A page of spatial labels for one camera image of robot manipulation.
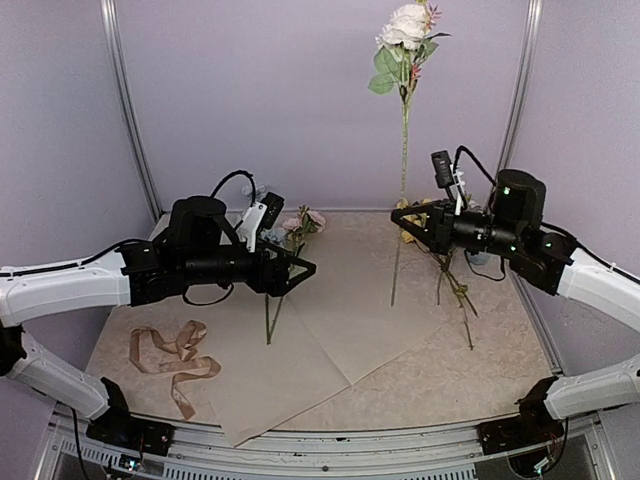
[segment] pink rose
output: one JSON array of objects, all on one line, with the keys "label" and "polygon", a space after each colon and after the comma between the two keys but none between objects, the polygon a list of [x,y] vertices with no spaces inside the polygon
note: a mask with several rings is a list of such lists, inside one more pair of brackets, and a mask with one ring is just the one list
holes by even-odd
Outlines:
[{"label": "pink rose", "polygon": [[289,232],[292,232],[300,227],[302,227],[302,222],[300,221],[299,217],[288,218],[282,223],[282,228]]},{"label": "pink rose", "polygon": [[307,211],[307,214],[309,215],[309,218],[311,218],[311,220],[313,220],[314,223],[318,226],[318,233],[323,231],[325,226],[327,225],[327,221],[325,220],[325,218],[315,210],[309,210]]}]

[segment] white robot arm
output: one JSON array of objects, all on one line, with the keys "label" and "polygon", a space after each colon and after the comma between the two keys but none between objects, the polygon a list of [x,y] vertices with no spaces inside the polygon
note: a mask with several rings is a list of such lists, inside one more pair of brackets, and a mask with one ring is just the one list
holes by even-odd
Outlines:
[{"label": "white robot arm", "polygon": [[[457,165],[462,152],[494,185],[484,212],[461,208],[465,193]],[[448,199],[394,210],[394,223],[434,253],[461,247],[499,255],[534,287],[594,307],[640,332],[640,279],[603,261],[567,231],[544,223],[542,182],[518,170],[501,170],[494,180],[464,146],[453,165],[446,151],[432,154],[432,161]],[[427,218],[425,225],[405,218],[416,214]],[[491,454],[541,443],[562,435],[562,419],[634,402],[640,402],[640,355],[584,375],[546,378],[520,401],[519,417],[480,425],[483,450]]]},{"label": "white robot arm", "polygon": [[[88,307],[144,305],[189,287],[246,283],[256,293],[283,296],[315,273],[315,265],[259,239],[284,201],[269,193],[227,221],[213,197],[174,204],[169,226],[152,241],[120,242],[94,257],[37,267],[0,269],[0,375],[44,393],[91,420],[87,435],[114,445],[166,455],[173,428],[133,418],[115,383],[69,365],[26,333],[28,320]],[[301,267],[290,275],[291,267]]]}]

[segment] wire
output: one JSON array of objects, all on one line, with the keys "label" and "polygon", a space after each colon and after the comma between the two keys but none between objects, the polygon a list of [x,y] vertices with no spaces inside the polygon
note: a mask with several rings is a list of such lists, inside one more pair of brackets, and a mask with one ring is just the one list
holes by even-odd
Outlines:
[{"label": "wire", "polygon": [[567,447],[568,438],[569,438],[569,418],[567,418],[564,422],[564,438],[562,440],[562,445],[560,446],[560,453],[558,453],[558,456],[553,461],[553,463],[549,466],[549,468],[547,468],[542,472],[543,475],[546,475],[547,473],[552,471],[554,468],[556,468],[560,464],[560,460],[562,460],[562,456],[564,455],[564,451]]},{"label": "wire", "polygon": [[484,168],[482,163],[480,163],[480,160],[478,160],[476,156],[473,154],[473,152],[469,150],[467,147],[465,147],[464,145],[460,145],[456,150],[455,160],[453,161],[453,171],[456,172],[458,170],[458,162],[460,161],[460,155],[462,154],[462,152],[469,155],[469,158],[473,160],[473,163],[475,163],[476,166],[480,169],[480,171],[484,174],[484,176],[487,177],[487,180],[491,182],[491,185],[495,187],[496,186],[495,179],[489,174],[489,172],[487,172],[487,170]]},{"label": "wire", "polygon": [[627,280],[630,280],[633,283],[635,283],[637,285],[640,285],[640,279],[638,279],[637,277],[634,277],[630,273],[625,272],[624,270],[619,269],[618,267],[614,267],[612,264],[610,264],[606,260],[603,260],[601,257],[599,257],[598,255],[593,253],[591,250],[589,250],[589,248],[587,248],[582,242],[580,242],[574,235],[572,235],[571,233],[567,232],[564,228],[560,228],[560,227],[558,227],[556,225],[553,225],[551,223],[546,223],[546,222],[542,222],[541,225],[543,227],[545,227],[545,228],[548,228],[549,230],[554,230],[554,231],[556,231],[558,233],[563,234],[564,236],[566,236],[570,240],[573,240],[579,248],[584,250],[584,253],[589,255],[596,262],[602,264],[603,266],[607,267],[608,269],[611,269],[612,271],[614,271],[618,275],[623,276]]},{"label": "wire", "polygon": [[499,278],[492,277],[490,275],[486,275],[484,273],[480,273],[480,272],[477,272],[476,270],[474,270],[473,265],[471,264],[471,261],[469,260],[469,254],[468,254],[467,251],[464,252],[464,258],[467,261],[467,265],[469,265],[469,270],[471,270],[471,273],[473,273],[474,275],[477,275],[477,276],[482,277],[482,278],[486,278],[486,279],[491,280],[493,282],[501,282],[505,278],[507,278],[507,274],[504,271],[504,257],[500,257],[500,271],[502,272],[502,276],[499,277]]},{"label": "wire", "polygon": [[187,297],[187,292],[184,292],[182,294],[182,301],[184,303],[186,303],[187,305],[191,305],[192,307],[210,307],[211,305],[217,305],[218,303],[224,302],[227,298],[229,298],[231,296],[231,294],[233,293],[234,288],[235,288],[235,285],[232,283],[231,285],[229,285],[229,291],[227,293],[225,293],[223,297],[219,298],[218,300],[216,300],[214,302],[209,302],[209,303],[195,303],[195,302],[192,302]]},{"label": "wire", "polygon": [[80,463],[80,470],[82,470],[82,476],[85,480],[91,480],[87,475],[87,469],[82,459],[82,449],[80,448],[80,434],[78,433],[78,414],[75,409],[71,408],[71,414],[73,415],[73,434],[76,438],[76,453],[78,454],[78,462]]},{"label": "wire", "polygon": [[27,276],[27,275],[37,275],[37,274],[41,274],[41,273],[59,272],[59,271],[62,271],[62,270],[70,270],[72,268],[85,267],[85,266],[89,265],[90,263],[93,263],[96,260],[101,259],[107,253],[112,252],[112,251],[114,251],[114,250],[116,250],[116,249],[118,249],[120,247],[123,247],[125,245],[130,245],[130,244],[142,243],[142,242],[144,242],[144,240],[140,240],[140,239],[137,239],[137,238],[130,238],[128,240],[122,240],[121,242],[114,243],[109,248],[105,248],[100,253],[97,253],[94,256],[89,257],[89,258],[87,258],[85,260],[82,260],[80,262],[64,263],[62,265],[55,265],[55,266],[51,266],[51,267],[32,268],[32,269],[29,269],[29,270],[20,270],[20,271],[12,272],[12,273],[0,273],[0,278],[24,277],[24,276]]},{"label": "wire", "polygon": [[220,183],[218,183],[216,188],[213,189],[213,192],[211,192],[211,195],[210,195],[211,198],[215,198],[215,196],[218,194],[220,189],[229,180],[231,180],[234,177],[238,177],[238,176],[247,177],[249,179],[249,182],[251,183],[251,206],[255,205],[256,199],[258,197],[258,192],[257,192],[257,189],[256,189],[256,182],[253,181],[253,175],[251,173],[247,172],[246,170],[236,170],[235,172],[231,172],[229,175],[227,175],[222,180],[220,180]]}]

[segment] purple wall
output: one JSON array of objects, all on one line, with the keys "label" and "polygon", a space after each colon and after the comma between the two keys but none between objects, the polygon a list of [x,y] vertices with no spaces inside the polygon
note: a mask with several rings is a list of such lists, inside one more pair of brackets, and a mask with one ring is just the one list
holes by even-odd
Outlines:
[{"label": "purple wall", "polygon": [[[89,255],[151,228],[121,120],[100,3],[0,2],[0,264]],[[26,329],[79,367],[105,310]],[[0,379],[0,476],[24,480],[52,403]]]},{"label": "purple wall", "polygon": [[[634,0],[545,2],[513,164],[547,184],[545,219],[640,275],[640,9]],[[640,352],[640,335],[535,292],[567,373]],[[622,478],[640,471],[640,407],[602,414]]]},{"label": "purple wall", "polygon": [[[374,37],[409,0],[119,2],[131,91],[163,206],[239,167],[289,207],[389,208],[400,193],[397,93],[367,90]],[[414,97],[409,192],[435,189],[429,154],[467,144],[495,170],[527,1],[437,2],[440,50]],[[488,185],[469,167],[476,198]],[[226,198],[243,199],[229,188]]]}]

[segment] tan ribbon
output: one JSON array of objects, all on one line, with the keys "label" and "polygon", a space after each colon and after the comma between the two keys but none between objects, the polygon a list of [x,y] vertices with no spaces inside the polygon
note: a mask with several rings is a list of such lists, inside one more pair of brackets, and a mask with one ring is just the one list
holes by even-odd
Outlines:
[{"label": "tan ribbon", "polygon": [[[173,362],[160,363],[155,367],[146,367],[140,362],[140,337],[144,333],[151,334],[151,340],[156,348],[167,352],[174,353],[180,357],[180,360]],[[154,328],[141,327],[131,332],[131,346],[129,350],[129,360],[142,373],[167,373],[167,372],[184,372],[185,370],[193,370],[195,368],[208,368],[209,371],[202,375],[193,373],[178,373],[173,376],[171,381],[171,397],[180,409],[185,420],[189,420],[196,414],[195,409],[187,400],[187,397],[180,391],[178,384],[189,380],[200,380],[205,378],[213,378],[220,373],[222,367],[211,357],[193,358],[198,350],[196,345],[202,341],[207,335],[207,327],[204,323],[189,320],[182,331],[178,334],[178,338],[174,342],[167,342],[160,332]]]}]

